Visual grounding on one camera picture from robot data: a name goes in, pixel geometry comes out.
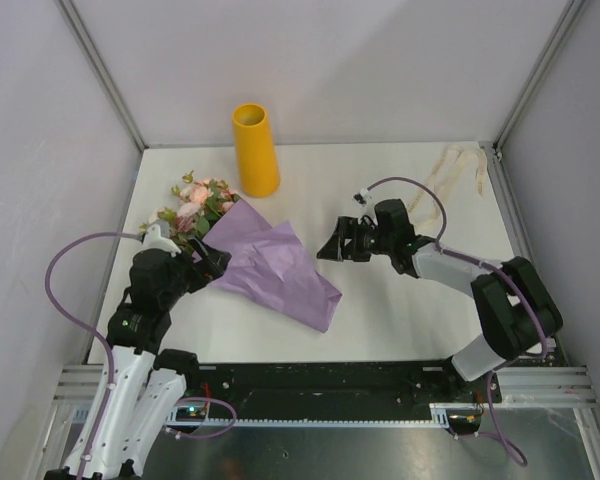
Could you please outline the purple pink wrapping paper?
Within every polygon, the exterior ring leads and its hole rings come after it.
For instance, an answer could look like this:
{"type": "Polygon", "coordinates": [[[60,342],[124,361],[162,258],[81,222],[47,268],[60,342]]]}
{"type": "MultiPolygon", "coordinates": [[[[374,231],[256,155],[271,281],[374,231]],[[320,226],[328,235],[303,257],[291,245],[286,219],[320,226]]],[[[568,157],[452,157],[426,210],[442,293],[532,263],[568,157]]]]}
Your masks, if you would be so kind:
{"type": "Polygon", "coordinates": [[[204,242],[231,255],[213,287],[327,332],[342,293],[316,271],[288,221],[272,226],[247,201],[239,200],[204,242]]]}

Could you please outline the aluminium frame post right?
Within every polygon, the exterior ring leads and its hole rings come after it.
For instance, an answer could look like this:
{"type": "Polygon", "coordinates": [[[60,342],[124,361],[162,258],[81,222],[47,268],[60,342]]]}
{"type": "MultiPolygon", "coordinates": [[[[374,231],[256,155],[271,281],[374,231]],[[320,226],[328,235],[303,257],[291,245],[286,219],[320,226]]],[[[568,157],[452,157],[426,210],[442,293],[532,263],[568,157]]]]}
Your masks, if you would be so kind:
{"type": "Polygon", "coordinates": [[[502,127],[492,142],[492,147],[496,152],[501,152],[504,149],[515,128],[523,119],[526,110],[538,94],[558,56],[566,47],[589,4],[590,1],[587,0],[570,0],[566,3],[502,127]]]}

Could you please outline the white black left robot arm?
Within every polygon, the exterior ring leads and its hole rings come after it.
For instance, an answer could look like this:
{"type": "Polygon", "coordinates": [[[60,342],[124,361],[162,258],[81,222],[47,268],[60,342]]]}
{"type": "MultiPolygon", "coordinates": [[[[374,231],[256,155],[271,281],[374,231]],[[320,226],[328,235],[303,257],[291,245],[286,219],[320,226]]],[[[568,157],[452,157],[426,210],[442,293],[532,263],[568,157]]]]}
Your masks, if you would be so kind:
{"type": "Polygon", "coordinates": [[[186,294],[221,278],[231,259],[197,238],[182,249],[156,230],[139,236],[129,285],[107,332],[95,332],[105,365],[80,436],[48,479],[139,479],[179,400],[201,387],[195,354],[162,349],[171,311],[186,294]]]}

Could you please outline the aluminium frame post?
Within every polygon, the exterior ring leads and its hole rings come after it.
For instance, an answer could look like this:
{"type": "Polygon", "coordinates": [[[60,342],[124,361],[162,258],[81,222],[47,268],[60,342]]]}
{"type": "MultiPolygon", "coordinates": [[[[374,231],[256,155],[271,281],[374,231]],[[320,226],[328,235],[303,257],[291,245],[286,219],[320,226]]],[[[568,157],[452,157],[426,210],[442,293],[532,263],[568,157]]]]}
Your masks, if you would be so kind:
{"type": "Polygon", "coordinates": [[[77,45],[99,83],[103,93],[120,120],[124,130],[139,152],[147,148],[147,144],[138,128],[121,91],[111,75],[104,57],[76,5],[72,0],[56,0],[55,5],[64,19],[69,31],[74,36],[77,45]]]}
{"type": "Polygon", "coordinates": [[[589,4],[590,1],[587,0],[570,0],[566,3],[502,127],[492,142],[492,147],[496,152],[501,152],[504,149],[515,128],[523,119],[526,110],[538,94],[558,56],[566,47],[589,4]]]}

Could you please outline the aluminium frame post left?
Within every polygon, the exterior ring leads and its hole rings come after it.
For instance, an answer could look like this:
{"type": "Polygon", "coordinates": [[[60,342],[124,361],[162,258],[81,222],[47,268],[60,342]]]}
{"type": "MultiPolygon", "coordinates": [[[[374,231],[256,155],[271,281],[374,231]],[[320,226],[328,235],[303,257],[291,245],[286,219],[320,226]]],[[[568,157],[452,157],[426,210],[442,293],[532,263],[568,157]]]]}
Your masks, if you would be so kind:
{"type": "Polygon", "coordinates": [[[103,93],[120,120],[124,130],[139,152],[147,148],[147,144],[138,128],[121,91],[111,75],[104,57],[76,5],[72,0],[56,0],[55,5],[64,19],[69,31],[74,36],[77,45],[99,83],[103,93]]]}

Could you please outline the pink artificial flower bunch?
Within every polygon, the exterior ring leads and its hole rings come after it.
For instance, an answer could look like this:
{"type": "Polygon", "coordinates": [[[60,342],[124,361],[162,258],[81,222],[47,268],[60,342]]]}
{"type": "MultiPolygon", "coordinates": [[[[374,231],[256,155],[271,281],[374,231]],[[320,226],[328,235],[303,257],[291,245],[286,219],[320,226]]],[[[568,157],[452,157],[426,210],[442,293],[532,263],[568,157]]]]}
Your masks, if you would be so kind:
{"type": "Polygon", "coordinates": [[[139,232],[145,234],[151,224],[161,222],[166,227],[165,236],[189,253],[194,252],[190,242],[194,238],[202,240],[241,199],[225,180],[198,179],[193,170],[171,187],[171,196],[177,204],[156,210],[147,222],[140,225],[139,232]]]}

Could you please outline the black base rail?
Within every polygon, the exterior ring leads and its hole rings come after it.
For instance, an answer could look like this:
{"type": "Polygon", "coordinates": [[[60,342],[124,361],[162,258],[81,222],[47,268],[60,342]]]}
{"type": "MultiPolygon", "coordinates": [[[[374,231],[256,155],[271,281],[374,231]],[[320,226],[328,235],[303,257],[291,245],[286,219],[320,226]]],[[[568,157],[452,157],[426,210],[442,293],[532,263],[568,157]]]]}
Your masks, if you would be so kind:
{"type": "Polygon", "coordinates": [[[243,421],[430,420],[434,403],[486,399],[443,360],[220,363],[199,367],[198,391],[229,403],[243,421]]]}

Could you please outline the yellow cylindrical vase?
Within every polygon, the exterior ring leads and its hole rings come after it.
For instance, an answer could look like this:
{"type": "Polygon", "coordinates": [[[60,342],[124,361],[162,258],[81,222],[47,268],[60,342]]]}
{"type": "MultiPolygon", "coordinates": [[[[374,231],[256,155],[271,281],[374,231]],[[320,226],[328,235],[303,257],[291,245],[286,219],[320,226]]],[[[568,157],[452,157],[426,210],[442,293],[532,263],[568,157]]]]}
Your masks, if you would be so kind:
{"type": "Polygon", "coordinates": [[[272,195],[280,173],[266,109],[255,103],[240,105],[232,114],[232,126],[242,191],[253,198],[272,195]]]}

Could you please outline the cream ribbon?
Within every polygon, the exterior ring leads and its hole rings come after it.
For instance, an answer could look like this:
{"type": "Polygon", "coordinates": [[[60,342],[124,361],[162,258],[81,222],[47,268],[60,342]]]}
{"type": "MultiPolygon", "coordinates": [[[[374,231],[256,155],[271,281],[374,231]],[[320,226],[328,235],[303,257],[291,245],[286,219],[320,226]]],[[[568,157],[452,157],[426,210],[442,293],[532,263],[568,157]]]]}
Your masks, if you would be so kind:
{"type": "MultiPolygon", "coordinates": [[[[424,185],[445,203],[451,200],[457,187],[467,180],[475,193],[484,198],[487,192],[487,155],[476,146],[447,145],[424,180],[424,185]]],[[[441,208],[422,189],[407,203],[407,213],[415,214],[417,233],[428,233],[441,219],[441,208]]]]}

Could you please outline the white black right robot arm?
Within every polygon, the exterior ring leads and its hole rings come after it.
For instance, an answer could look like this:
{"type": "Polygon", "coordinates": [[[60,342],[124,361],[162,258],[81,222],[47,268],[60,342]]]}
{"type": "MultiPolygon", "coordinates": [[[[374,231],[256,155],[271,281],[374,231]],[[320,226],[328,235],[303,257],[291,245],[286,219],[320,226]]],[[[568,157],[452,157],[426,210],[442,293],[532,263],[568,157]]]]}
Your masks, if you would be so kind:
{"type": "Polygon", "coordinates": [[[398,199],[379,202],[374,213],[374,218],[340,216],[317,257],[368,262],[385,255],[398,274],[435,281],[473,299],[481,334],[448,360],[451,370],[441,376],[441,388],[449,399],[466,400],[479,377],[544,346],[563,327],[561,313],[528,259],[516,256],[492,264],[438,245],[415,232],[398,199]]]}

